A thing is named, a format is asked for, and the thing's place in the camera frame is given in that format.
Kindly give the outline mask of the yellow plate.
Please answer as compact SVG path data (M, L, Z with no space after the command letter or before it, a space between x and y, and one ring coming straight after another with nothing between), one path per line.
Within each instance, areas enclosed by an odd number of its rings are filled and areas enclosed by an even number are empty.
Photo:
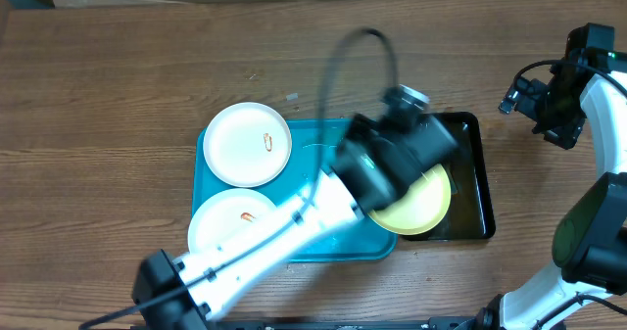
M443 220L451 198L447 172L442 165L434 165L410 186L402 199L384 210L370 212L369 217L399 235L422 234Z

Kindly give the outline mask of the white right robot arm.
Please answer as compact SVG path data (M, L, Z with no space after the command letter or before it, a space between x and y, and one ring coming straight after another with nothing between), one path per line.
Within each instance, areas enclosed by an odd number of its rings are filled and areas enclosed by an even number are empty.
M592 303L626 292L626 56L614 48L613 27L588 23L571 30L564 56L546 60L552 79L519 71L499 105L535 123L533 133L568 150L590 125L596 183L558 224L552 261L518 289L496 296L464 329L562 329Z

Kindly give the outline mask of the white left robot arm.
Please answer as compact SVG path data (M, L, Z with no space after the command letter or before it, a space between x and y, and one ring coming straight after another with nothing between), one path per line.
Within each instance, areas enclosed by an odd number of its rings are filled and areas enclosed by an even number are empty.
M147 327L208 328L306 246L401 200L457 147L426 95L399 86L384 101L381 119L354 116L332 164L276 211L199 253L143 260L132 297Z

